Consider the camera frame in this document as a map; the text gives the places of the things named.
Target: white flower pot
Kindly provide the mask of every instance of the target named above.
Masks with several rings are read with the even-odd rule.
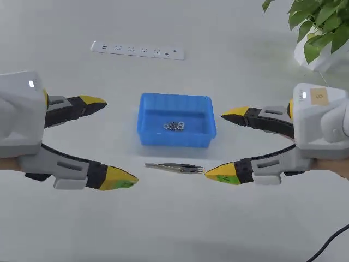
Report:
[[[317,30],[315,27],[312,27],[308,34],[311,34],[311,33],[321,34],[321,32],[319,32],[319,30]],[[304,45],[307,41],[308,41],[308,36],[306,35],[302,39],[302,41],[300,41],[297,44],[296,49],[294,51],[294,59],[296,59],[296,61],[300,65],[307,67],[312,71],[321,71],[321,72],[327,71],[335,62],[343,58],[349,51],[349,41],[334,53],[331,53],[332,43],[329,43],[321,51],[319,57],[316,58],[314,61],[312,61],[310,64],[308,64],[304,56]]]

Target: green tag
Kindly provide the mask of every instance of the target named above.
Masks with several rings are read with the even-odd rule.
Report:
[[[237,176],[217,176],[219,182],[228,184],[241,184]]]
[[[131,186],[133,186],[134,184],[131,183],[130,181],[127,180],[118,180],[114,186],[113,189],[118,189],[118,188],[130,188]]]

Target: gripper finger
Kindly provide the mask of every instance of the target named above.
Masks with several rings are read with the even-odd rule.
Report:
[[[71,98],[48,96],[48,105],[45,128],[89,116],[104,108],[107,103],[103,99],[89,96]]]
[[[245,106],[224,113],[222,118],[239,126],[281,134],[294,139],[293,123],[284,106],[268,106],[263,109]]]
[[[73,157],[43,144],[37,154],[20,156],[19,163],[28,178],[44,181],[54,176],[55,189],[113,190],[129,188],[138,181],[120,168]]]
[[[312,159],[302,158],[295,145],[264,156],[242,159],[218,166],[206,177],[229,184],[280,184],[281,174],[292,176],[309,171]]]

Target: tweezers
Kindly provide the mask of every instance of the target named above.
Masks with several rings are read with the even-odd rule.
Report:
[[[153,164],[146,163],[146,167],[148,168],[159,168],[168,171],[178,172],[181,174],[203,174],[204,169],[202,166],[197,165],[189,165],[189,164],[176,164],[176,163],[161,163],[161,164]]]

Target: blue plastic tray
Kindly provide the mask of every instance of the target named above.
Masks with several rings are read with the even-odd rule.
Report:
[[[182,131],[164,129],[165,123],[184,122]],[[137,132],[147,146],[208,147],[216,136],[209,97],[144,93],[141,96]]]

